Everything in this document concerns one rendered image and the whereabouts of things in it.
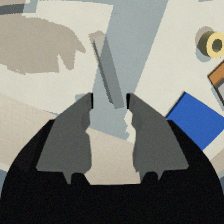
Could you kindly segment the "cream ring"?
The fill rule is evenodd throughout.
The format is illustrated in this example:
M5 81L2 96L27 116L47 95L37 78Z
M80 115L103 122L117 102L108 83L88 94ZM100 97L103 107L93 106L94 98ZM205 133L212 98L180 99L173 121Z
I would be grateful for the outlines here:
M213 41L214 46L212 48ZM213 59L220 58L224 54L224 34L214 31L205 32L199 40L199 49L205 56Z

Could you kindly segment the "blue flat rectangular slab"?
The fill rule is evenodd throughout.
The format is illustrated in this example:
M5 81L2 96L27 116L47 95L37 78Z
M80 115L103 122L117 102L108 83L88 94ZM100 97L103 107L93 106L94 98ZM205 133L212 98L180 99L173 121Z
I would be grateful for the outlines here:
M224 117L185 91L165 117L202 151L224 130Z

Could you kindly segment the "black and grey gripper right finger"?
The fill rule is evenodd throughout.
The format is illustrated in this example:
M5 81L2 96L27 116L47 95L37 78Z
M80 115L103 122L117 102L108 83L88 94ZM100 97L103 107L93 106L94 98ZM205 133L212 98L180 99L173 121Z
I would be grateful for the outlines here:
M168 120L133 93L126 93L131 125L136 130L133 166L158 174L159 182L185 186L204 197L224 223L224 194L218 175L199 146L172 120Z

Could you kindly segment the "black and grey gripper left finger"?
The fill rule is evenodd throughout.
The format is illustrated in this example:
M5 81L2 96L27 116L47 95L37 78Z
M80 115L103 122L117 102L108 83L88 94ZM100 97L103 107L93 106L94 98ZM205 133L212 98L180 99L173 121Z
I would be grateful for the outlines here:
M75 172L92 167L90 126L93 93L50 119L22 148L5 177L0 197L0 224L8 224L30 197L47 188L71 184ZM83 127L82 127L83 126Z

